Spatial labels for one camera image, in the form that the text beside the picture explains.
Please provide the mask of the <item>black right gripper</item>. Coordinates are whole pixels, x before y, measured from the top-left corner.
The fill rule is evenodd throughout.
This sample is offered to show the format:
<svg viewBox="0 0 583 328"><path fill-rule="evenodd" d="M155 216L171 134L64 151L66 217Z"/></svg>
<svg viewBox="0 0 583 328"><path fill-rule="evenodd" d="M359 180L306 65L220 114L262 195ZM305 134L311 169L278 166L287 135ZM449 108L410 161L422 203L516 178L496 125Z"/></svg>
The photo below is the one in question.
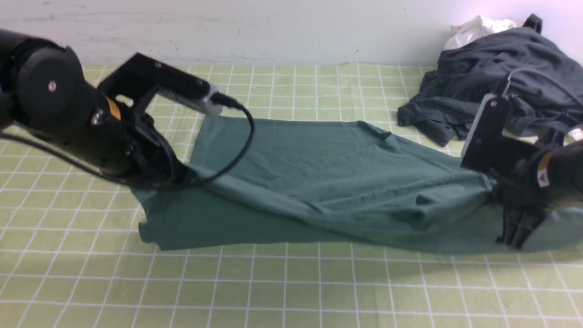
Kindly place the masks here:
<svg viewBox="0 0 583 328"><path fill-rule="evenodd" d="M537 165L548 152L562 147L565 133L549 129L535 143L502 135L490 170L497 186L493 195L502 204L502 234L498 244L521 249L547 218L547 206L537 181Z"/></svg>

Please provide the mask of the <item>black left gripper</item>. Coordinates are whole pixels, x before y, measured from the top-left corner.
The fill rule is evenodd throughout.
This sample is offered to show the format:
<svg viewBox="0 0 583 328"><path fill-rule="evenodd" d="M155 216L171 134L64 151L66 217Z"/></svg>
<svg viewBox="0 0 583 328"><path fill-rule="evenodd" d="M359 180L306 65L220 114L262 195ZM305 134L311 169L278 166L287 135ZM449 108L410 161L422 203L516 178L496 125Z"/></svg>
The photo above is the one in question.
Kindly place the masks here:
<svg viewBox="0 0 583 328"><path fill-rule="evenodd" d="M98 156L101 174L133 188L179 188L192 181L192 170L178 160L169 142L144 112L102 97L103 108L94 113L93 127L106 148Z"/></svg>

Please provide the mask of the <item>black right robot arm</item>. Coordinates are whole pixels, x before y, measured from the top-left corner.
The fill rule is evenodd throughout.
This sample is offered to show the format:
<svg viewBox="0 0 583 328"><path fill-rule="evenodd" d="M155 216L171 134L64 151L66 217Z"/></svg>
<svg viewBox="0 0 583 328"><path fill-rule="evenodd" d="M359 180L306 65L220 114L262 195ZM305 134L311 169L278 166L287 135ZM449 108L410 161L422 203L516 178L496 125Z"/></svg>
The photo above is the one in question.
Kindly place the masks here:
<svg viewBox="0 0 583 328"><path fill-rule="evenodd" d="M520 250L552 211L582 206L582 141L564 139L552 130L535 143L501 137L489 170L502 205L497 244Z"/></svg>

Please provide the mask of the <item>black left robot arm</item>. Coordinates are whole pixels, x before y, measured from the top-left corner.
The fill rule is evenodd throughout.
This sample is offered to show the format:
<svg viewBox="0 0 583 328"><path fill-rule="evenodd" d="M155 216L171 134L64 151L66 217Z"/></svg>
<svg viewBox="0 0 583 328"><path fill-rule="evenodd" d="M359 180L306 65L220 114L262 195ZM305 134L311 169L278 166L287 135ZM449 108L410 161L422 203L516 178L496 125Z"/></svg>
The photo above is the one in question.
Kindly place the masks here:
<svg viewBox="0 0 583 328"><path fill-rule="evenodd" d="M94 87L69 46L1 30L1 93L10 97L1 117L116 182L157 188L188 180L145 112L158 90L124 67Z"/></svg>

